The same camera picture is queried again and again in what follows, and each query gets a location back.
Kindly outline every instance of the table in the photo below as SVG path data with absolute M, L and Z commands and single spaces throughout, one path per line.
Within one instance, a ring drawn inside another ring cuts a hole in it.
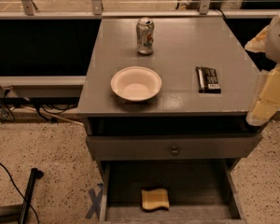
M 230 171 L 261 140 L 261 127 L 245 122 L 259 70 L 219 17 L 153 20 L 155 51 L 149 56 L 136 51 L 137 19 L 102 20 L 78 104 L 87 146 L 105 182 L 100 219 L 205 223 L 206 208 L 209 223 L 245 223 Z M 158 95 L 131 103 L 112 92 L 112 76 L 128 66 L 157 72 L 162 79 Z M 198 93 L 196 66 L 216 68 L 221 94 Z M 196 185 L 187 175 L 198 180 Z M 159 181 L 151 181 L 156 176 Z M 187 185 L 175 188 L 173 179 Z M 156 183 L 170 187 L 174 203 L 191 204 L 174 205 L 171 210 L 176 212 L 170 215 L 147 216 L 135 204 L 140 202 L 136 193 Z

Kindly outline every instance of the granite floor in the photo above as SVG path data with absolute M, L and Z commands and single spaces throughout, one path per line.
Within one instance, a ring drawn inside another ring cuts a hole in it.
M 77 123 L 45 122 L 30 111 L 14 110 L 16 122 L 0 123 L 0 162 L 24 192 L 31 168 L 44 172 L 36 180 L 32 205 L 40 223 L 98 223 L 95 213 L 101 183 Z M 75 119 L 75 111 L 69 117 Z M 248 224 L 280 224 L 280 113 L 262 132 L 263 139 L 231 175 Z M 0 167 L 0 206 L 21 203 Z M 30 211 L 27 223 L 36 223 Z

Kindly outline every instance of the gray tabletop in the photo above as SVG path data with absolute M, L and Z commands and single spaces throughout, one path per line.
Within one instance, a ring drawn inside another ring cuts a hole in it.
M 81 116 L 193 116 L 245 114 L 259 75 L 221 18 L 153 19 L 154 53 L 136 50 L 138 19 L 102 20 L 78 104 Z M 110 80 L 128 66 L 157 72 L 161 91 L 141 104 L 119 98 Z M 198 93 L 196 66 L 216 68 L 221 94 Z

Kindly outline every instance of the can lid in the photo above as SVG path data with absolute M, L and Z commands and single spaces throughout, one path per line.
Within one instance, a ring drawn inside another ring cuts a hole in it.
M 144 17 L 144 18 L 141 18 L 141 19 L 139 20 L 139 23 L 140 23 L 141 25 L 150 25 L 150 24 L 153 23 L 153 20 L 152 20 L 151 18 L 149 18 L 149 17 Z

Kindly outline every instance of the bowl rim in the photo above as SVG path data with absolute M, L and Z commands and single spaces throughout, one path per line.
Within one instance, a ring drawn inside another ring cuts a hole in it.
M 123 95 L 120 95 L 120 94 L 116 91 L 116 89 L 115 89 L 115 80 L 117 79 L 117 77 L 118 77 L 121 73 L 123 73 L 123 72 L 125 72 L 125 71 L 127 71 L 127 70 L 135 70 L 135 69 L 146 70 L 146 71 L 148 71 L 150 74 L 154 75 L 154 77 L 156 77 L 157 80 L 159 81 L 159 82 L 158 82 L 159 87 L 158 87 L 157 89 L 155 89 L 155 91 L 154 91 L 151 95 L 149 95 L 148 97 L 144 97 L 144 98 L 143 98 L 143 97 L 141 97 L 141 98 L 129 98 L 129 97 L 125 97 L 125 96 L 123 96 Z M 123 98 L 123 99 L 125 99 L 125 100 L 128 100 L 128 101 L 136 101 L 136 102 L 138 101 L 138 102 L 140 102 L 140 101 L 148 100 L 148 99 L 152 98 L 153 96 L 155 96 L 156 94 L 158 94 L 159 91 L 160 91 L 160 89 L 161 89 L 161 84 L 162 84 L 162 82 L 161 82 L 161 78 L 160 78 L 160 76 L 158 75 L 158 73 L 156 73 L 155 71 L 153 71 L 153 70 L 151 70 L 151 69 L 149 69 L 149 68 L 146 68 L 146 67 L 143 67 L 143 66 L 129 66 L 129 67 L 126 67 L 126 68 L 123 68 L 123 69 L 119 70 L 119 71 L 112 77 L 110 84 L 111 84 L 111 89 L 112 89 L 112 91 L 113 91 L 117 96 L 119 96 L 119 97 L 121 97 L 121 98 Z

